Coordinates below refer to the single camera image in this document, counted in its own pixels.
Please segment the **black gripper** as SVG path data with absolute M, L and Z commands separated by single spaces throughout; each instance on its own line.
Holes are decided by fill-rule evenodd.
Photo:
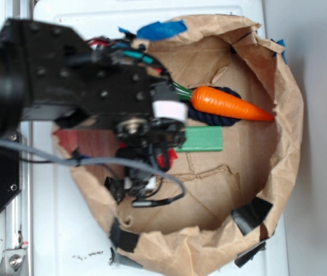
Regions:
M 186 141 L 184 123 L 167 118 L 147 121 L 135 118 L 121 122 L 114 134 L 123 142 L 116 152 L 116 157 L 126 161 L 140 163 L 152 167 L 147 171 L 137 166 L 125 164 L 124 189 L 126 194 L 134 198 L 150 198 L 157 191 L 154 188 L 156 176 L 169 171 L 169 167 L 161 168 L 157 157 L 167 151 L 181 147 Z

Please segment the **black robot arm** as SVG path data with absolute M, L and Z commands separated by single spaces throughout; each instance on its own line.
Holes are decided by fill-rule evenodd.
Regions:
M 168 177 L 169 150 L 185 143 L 187 106 L 168 70 L 131 40 L 105 40 L 93 49 L 73 29 L 9 19 L 0 31 L 0 147 L 65 166 L 116 164 L 124 179 L 116 198 L 155 207 L 155 176 Z M 113 158 L 62 160 L 5 136 L 22 121 L 53 121 L 66 130 L 109 130 L 125 144 Z

